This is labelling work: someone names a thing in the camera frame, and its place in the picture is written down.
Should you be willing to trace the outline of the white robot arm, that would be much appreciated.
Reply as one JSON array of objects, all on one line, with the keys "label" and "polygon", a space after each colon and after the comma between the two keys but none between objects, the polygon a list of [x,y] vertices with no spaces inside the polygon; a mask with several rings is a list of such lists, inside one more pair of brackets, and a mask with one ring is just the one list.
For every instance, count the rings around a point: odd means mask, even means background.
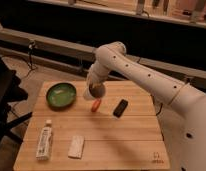
[{"label": "white robot arm", "polygon": [[181,150],[182,171],[206,171],[206,93],[126,57],[122,42],[102,45],[95,50],[95,62],[87,74],[86,100],[105,95],[103,83],[116,71],[170,106],[185,119]]}]

